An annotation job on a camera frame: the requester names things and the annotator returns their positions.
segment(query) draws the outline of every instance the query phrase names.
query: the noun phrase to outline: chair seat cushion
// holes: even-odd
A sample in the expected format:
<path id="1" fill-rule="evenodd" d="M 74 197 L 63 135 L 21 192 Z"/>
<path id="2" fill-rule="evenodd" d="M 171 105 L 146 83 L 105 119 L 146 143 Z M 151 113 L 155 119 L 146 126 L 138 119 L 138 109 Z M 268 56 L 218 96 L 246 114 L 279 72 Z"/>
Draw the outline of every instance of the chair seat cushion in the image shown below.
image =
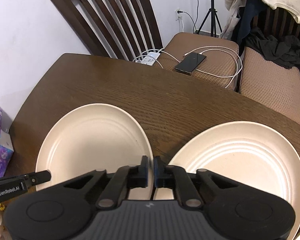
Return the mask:
<path id="1" fill-rule="evenodd" d="M 222 46 L 226 48 L 233 49 L 238 53 L 238 45 L 233 41 L 228 41 L 224 39 L 218 39 L 210 36 L 197 35 L 192 33 L 177 33 L 169 44 L 164 49 L 165 52 L 170 53 L 178 60 L 183 60 L 183 55 L 195 48 L 204 47 L 204 46 Z M 199 49 L 195 52 L 199 53 L 206 49 Z M 237 56 L 227 49 L 224 49 L 227 52 L 230 52 L 234 58 L 237 60 Z M 198 69 L 215 74 L 218 76 L 231 76 L 236 72 L 236 64 L 234 59 L 222 51 L 211 50 L 203 53 L 206 55 L 206 59 L 198 66 Z M 175 71 L 174 67 L 178 64 L 176 60 L 171 58 L 165 53 L 161 53 L 158 58 L 158 61 L 162 64 L 164 69 Z M 191 74 L 193 77 L 208 81 L 210 83 L 225 87 L 231 80 L 231 78 L 218 78 L 211 75 L 201 73 L 199 71 L 193 71 Z M 236 84 L 236 78 L 228 86 L 229 89 L 234 90 Z"/>
<path id="2" fill-rule="evenodd" d="M 300 124 L 300 72 L 245 47 L 240 93 Z"/>

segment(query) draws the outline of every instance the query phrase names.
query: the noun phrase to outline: phone screen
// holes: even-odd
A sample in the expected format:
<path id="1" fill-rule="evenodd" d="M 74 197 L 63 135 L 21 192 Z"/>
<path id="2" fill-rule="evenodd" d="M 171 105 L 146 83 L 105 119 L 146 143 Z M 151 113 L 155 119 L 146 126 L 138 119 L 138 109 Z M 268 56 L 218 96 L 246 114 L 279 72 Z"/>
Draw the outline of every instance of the phone screen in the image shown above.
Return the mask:
<path id="1" fill-rule="evenodd" d="M 175 66 L 175 70 L 190 75 L 206 57 L 207 56 L 205 55 L 191 52 L 183 59 L 183 61 Z"/>

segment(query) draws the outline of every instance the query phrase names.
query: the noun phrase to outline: dark wooden chair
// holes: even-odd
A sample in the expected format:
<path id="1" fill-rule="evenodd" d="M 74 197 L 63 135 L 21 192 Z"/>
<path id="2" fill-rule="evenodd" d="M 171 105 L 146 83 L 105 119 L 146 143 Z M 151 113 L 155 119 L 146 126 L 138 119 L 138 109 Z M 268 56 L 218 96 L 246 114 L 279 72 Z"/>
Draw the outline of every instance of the dark wooden chair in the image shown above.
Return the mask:
<path id="1" fill-rule="evenodd" d="M 88 22 L 74 5 L 73 0 L 51 1 L 93 55 L 109 57 L 109 50 L 107 51 L 105 46 L 96 36 Z M 89 14 L 90 20 L 96 24 L 100 33 L 103 35 L 104 40 L 109 44 L 117 58 L 125 59 L 122 50 L 119 48 L 118 43 L 115 40 L 119 41 L 128 60 L 133 60 L 135 56 L 139 56 L 139 48 L 141 51 L 146 49 L 162 48 L 162 41 L 150 0 L 139 0 L 141 7 L 137 0 L 105 0 L 105 2 L 103 0 L 92 1 L 100 16 L 88 0 L 79 0 L 83 8 Z M 130 4 L 133 7 L 136 19 L 133 15 L 133 11 L 129 7 Z M 124 17 L 120 7 L 123 8 L 128 20 Z M 108 23 L 108 27 L 106 27 L 101 17 L 103 17 L 103 19 Z"/>
<path id="2" fill-rule="evenodd" d="M 251 21 L 267 35 L 294 35 L 300 40 L 300 24 L 284 9 L 261 12 Z M 300 70 L 285 69 L 245 47 L 240 93 L 300 124 Z"/>
<path id="3" fill-rule="evenodd" d="M 138 0 L 91 0 L 92 3 L 88 0 L 51 1 L 94 55 L 114 57 L 114 54 L 119 59 L 133 60 L 146 49 L 162 49 L 150 0 L 139 0 L 139 2 Z M 97 27 L 94 28 L 95 31 L 74 5 L 77 2 L 85 10 L 84 15 L 89 15 L 90 24 L 94 23 Z M 165 47 L 165 51 L 181 61 L 185 53 L 203 46 L 223 46 L 238 52 L 238 45 L 232 41 L 192 33 L 176 34 Z M 198 69 L 221 76 L 230 76 L 236 72 L 236 64 L 230 55 L 220 51 L 209 51 L 206 56 L 206 60 L 198 66 Z M 163 53 L 158 61 L 163 68 L 171 71 L 174 71 L 175 65 L 178 64 L 176 60 Z M 155 62 L 153 66 L 159 67 L 159 64 Z M 194 71 L 192 76 L 222 87 L 231 80 L 231 78 L 218 78 L 197 71 Z M 235 85 L 236 80 L 233 80 L 228 88 L 233 90 Z"/>

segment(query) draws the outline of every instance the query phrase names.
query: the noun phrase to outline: wooden table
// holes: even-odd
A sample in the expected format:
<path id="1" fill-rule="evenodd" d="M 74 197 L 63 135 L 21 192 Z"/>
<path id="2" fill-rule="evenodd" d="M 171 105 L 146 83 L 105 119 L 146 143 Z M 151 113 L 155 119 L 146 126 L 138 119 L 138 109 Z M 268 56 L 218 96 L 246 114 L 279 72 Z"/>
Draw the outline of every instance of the wooden table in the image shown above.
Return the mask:
<path id="1" fill-rule="evenodd" d="M 300 125 L 233 91 L 138 63 L 64 54 L 33 89 L 11 126 L 15 153 L 6 175 L 34 171 L 52 126 L 69 111 L 91 103 L 112 104 L 130 113 L 146 132 L 153 154 L 166 163 L 200 132 L 242 120 L 274 128 L 300 155 Z"/>

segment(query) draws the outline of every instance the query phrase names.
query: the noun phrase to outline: charging cable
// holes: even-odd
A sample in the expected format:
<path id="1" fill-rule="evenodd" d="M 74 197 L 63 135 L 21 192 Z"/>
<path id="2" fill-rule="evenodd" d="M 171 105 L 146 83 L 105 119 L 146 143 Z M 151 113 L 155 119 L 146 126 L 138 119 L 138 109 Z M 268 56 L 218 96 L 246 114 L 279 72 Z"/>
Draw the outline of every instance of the charging cable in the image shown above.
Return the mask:
<path id="1" fill-rule="evenodd" d="M 185 32 L 185 25 L 184 25 L 184 23 L 183 23 L 182 18 L 179 18 L 179 19 L 180 19 L 180 21 L 181 21 L 181 23 L 182 23 L 182 32 L 184 33 L 184 32 Z"/>
<path id="2" fill-rule="evenodd" d="M 183 12 L 183 11 L 180 11 L 180 10 L 178 10 L 177 13 L 186 13 L 187 15 L 189 15 L 190 19 L 191 19 L 192 22 L 193 22 L 192 33 L 194 33 L 194 30 L 195 30 L 195 33 L 197 33 L 197 28 L 195 27 L 195 23 L 194 23 L 194 20 L 192 19 L 191 15 L 188 14 L 187 12 Z"/>
<path id="3" fill-rule="evenodd" d="M 204 53 L 204 52 L 206 52 L 206 51 L 210 51 L 210 50 L 218 50 L 218 51 L 222 51 L 222 52 L 225 52 L 225 53 L 229 54 L 229 55 L 234 59 L 234 62 L 235 62 L 235 64 L 236 64 L 236 72 L 235 72 L 234 75 L 231 75 L 231 76 L 218 76 L 218 75 L 215 75 L 215 74 L 211 74 L 211 73 L 202 71 L 202 70 L 200 70 L 200 69 L 196 69 L 196 71 L 199 71 L 199 72 L 201 72 L 201 73 L 204 73 L 204 74 L 207 74 L 207 75 L 210 75 L 210 76 L 214 76 L 214 77 L 218 77 L 218 78 L 231 78 L 230 82 L 225 86 L 225 88 L 228 88 L 228 86 L 232 83 L 233 79 L 234 79 L 234 78 L 240 73 L 240 71 L 242 70 L 242 60 L 241 60 L 240 56 L 239 56 L 238 53 L 236 53 L 233 49 L 230 49 L 230 48 L 227 48 L 227 47 L 222 47 L 222 46 L 204 46 L 204 47 L 199 47 L 199 48 L 196 48 L 196 49 L 191 50 L 190 52 L 187 52 L 187 53 L 184 54 L 183 56 L 185 57 L 185 56 L 187 56 L 189 53 L 194 52 L 195 50 L 198 50 L 198 49 L 205 49 L 205 48 L 222 48 L 222 49 L 207 49 L 207 50 L 204 50 L 204 51 L 200 52 L 199 54 L 202 54 L 202 53 Z M 239 69 L 238 62 L 237 62 L 237 60 L 235 59 L 235 57 L 234 57 L 231 53 L 229 53 L 229 52 L 227 52 L 227 51 L 225 51 L 225 50 L 223 50 L 223 49 L 228 49 L 228 50 L 232 51 L 232 52 L 238 57 L 238 59 L 239 59 L 239 61 L 240 61 L 240 69 Z M 140 54 L 140 56 L 135 57 L 135 58 L 133 59 L 133 61 L 135 61 L 137 58 L 145 57 L 146 55 L 143 55 L 143 54 L 146 53 L 146 52 L 149 52 L 149 51 L 157 51 L 157 52 L 163 52 L 163 53 L 169 55 L 169 56 L 172 57 L 174 60 L 176 60 L 178 63 L 181 62 L 180 60 L 178 60 L 177 58 L 175 58 L 173 55 L 171 55 L 171 54 L 169 54 L 168 52 L 165 52 L 165 51 L 163 51 L 163 50 L 164 50 L 164 48 L 162 48 L 162 49 L 148 49 L 148 50 L 145 50 L 145 51 L 143 51 L 143 52 Z M 157 59 L 155 59 L 155 58 L 153 58 L 153 59 L 154 59 L 156 62 L 158 62 L 158 64 L 161 66 L 161 68 L 163 68 L 163 66 L 160 64 L 160 62 L 159 62 Z"/>

